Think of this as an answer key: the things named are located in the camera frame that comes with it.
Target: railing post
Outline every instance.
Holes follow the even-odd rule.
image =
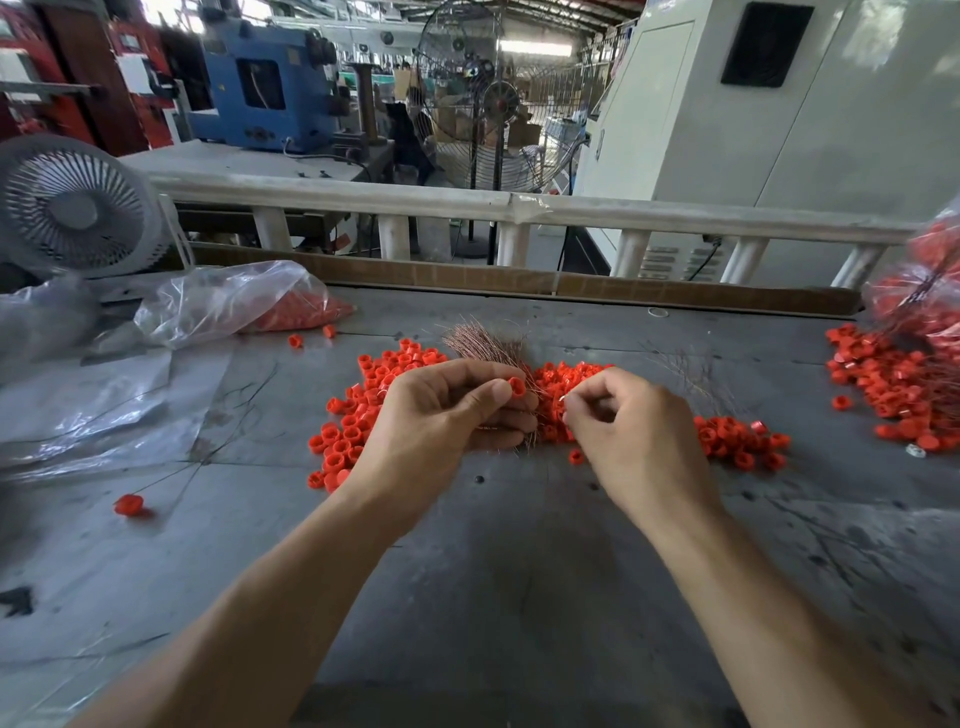
[[[410,259],[410,223],[406,215],[380,215],[380,257],[384,260]]]
[[[527,249],[530,247],[530,226],[500,223],[497,226],[496,264],[512,268],[527,267]]]
[[[886,249],[887,246],[875,243],[854,245],[830,286],[858,290],[867,282]]]
[[[640,274],[643,254],[650,243],[650,231],[620,231],[616,243],[616,260],[610,269],[611,278],[634,279]]]
[[[727,267],[723,269],[720,282],[732,283],[733,285],[749,283],[769,244],[770,238],[768,237],[747,237],[746,235],[739,237]]]
[[[294,244],[290,239],[287,215],[283,209],[281,207],[254,206],[252,210],[256,235],[260,238],[260,247],[265,251],[291,252],[294,249]]]

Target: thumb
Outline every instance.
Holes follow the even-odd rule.
[[[564,422],[573,431],[577,442],[585,448],[601,433],[606,423],[602,423],[593,416],[590,405],[575,392],[564,397]]]
[[[504,404],[510,401],[514,391],[506,379],[491,379],[484,382],[457,402],[451,414],[454,422],[471,433],[486,422]]]

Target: white railing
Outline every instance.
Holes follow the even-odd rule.
[[[620,229],[611,276],[635,278],[651,232],[732,236],[736,245],[721,282],[746,285],[771,239],[853,243],[831,284],[859,288],[889,246],[902,245],[920,227],[867,215],[606,200],[482,190],[360,184],[248,175],[150,175],[177,202],[249,206],[260,244],[293,249],[284,209],[378,215],[380,247],[388,260],[410,259],[407,217],[460,218],[499,223],[497,265],[526,266],[531,225]]]

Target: blue machine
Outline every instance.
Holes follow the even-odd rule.
[[[315,31],[207,17],[204,60],[215,109],[187,114],[199,139],[303,154],[328,146],[345,100],[326,77],[336,47]]]

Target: forearm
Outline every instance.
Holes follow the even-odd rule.
[[[351,490],[361,489],[331,496],[74,728],[285,725],[353,600],[400,535],[375,503]]]
[[[916,713],[726,513],[652,541],[755,728],[907,726]]]

